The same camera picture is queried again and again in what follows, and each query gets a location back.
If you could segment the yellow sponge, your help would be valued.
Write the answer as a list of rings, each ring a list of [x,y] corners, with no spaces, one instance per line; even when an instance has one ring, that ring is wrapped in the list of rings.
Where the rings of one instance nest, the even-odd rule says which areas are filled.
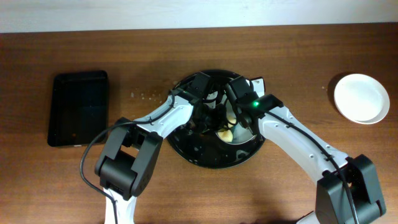
[[[233,128],[236,126],[236,118],[231,115],[226,115],[226,125],[217,132],[217,136],[224,142],[231,143],[233,141]]]

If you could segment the white plate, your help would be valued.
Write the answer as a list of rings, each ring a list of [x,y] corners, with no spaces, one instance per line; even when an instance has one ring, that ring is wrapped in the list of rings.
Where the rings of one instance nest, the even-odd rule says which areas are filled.
[[[341,78],[335,85],[333,100],[346,119],[358,124],[376,124],[387,116],[390,108],[384,86],[375,78],[360,73]]]

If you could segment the light blue plate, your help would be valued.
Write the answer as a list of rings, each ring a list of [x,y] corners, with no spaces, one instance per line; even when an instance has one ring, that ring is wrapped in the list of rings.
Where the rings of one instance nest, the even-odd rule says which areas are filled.
[[[227,120],[226,120],[226,115],[227,114],[233,115],[236,118],[236,120],[237,120],[237,117],[234,114],[233,107],[231,106],[231,104],[227,100],[223,100],[221,105],[224,106],[224,108],[226,109],[225,119],[224,119],[225,123],[222,126],[222,128],[223,128],[226,125],[226,122],[227,122]],[[237,121],[236,126],[233,128],[233,141],[231,143],[227,143],[227,142],[225,142],[225,143],[226,144],[232,144],[232,145],[244,144],[244,143],[252,140],[254,137],[255,137],[255,135],[252,135],[250,130],[243,128]]]

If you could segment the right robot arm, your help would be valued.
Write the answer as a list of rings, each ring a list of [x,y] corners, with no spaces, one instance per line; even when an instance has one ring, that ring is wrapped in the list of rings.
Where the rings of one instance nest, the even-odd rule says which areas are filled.
[[[315,183],[315,209],[299,223],[371,223],[386,213],[376,166],[368,157],[335,149],[274,95],[259,96],[242,76],[225,89],[239,124],[278,145]]]

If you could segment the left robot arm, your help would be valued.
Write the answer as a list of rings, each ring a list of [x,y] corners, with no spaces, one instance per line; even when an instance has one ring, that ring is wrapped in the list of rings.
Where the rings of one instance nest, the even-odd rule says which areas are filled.
[[[210,103],[221,101],[224,78],[198,72],[170,91],[166,102],[143,118],[120,118],[100,136],[109,136],[95,165],[98,192],[106,197],[106,223],[133,223],[136,200],[152,177],[163,140],[173,132],[212,133],[225,119]]]

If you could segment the black round tray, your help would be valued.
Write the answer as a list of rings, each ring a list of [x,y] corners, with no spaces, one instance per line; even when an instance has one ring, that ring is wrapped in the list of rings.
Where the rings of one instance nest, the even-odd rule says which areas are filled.
[[[223,100],[227,100],[226,90],[223,87],[230,80],[238,78],[239,74],[228,70],[202,72],[212,78],[212,84],[203,103],[214,108]],[[189,122],[173,131],[167,140],[180,156],[200,167],[223,169],[236,166],[255,155],[265,141],[261,135],[255,135],[252,140],[244,144],[226,144],[216,136],[215,132],[194,132],[194,126],[193,110]]]

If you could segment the black rectangular tray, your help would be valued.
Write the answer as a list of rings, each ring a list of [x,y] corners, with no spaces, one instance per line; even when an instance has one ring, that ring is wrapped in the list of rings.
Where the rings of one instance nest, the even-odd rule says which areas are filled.
[[[109,81],[104,70],[61,73],[53,80],[47,144],[89,144],[108,125]]]

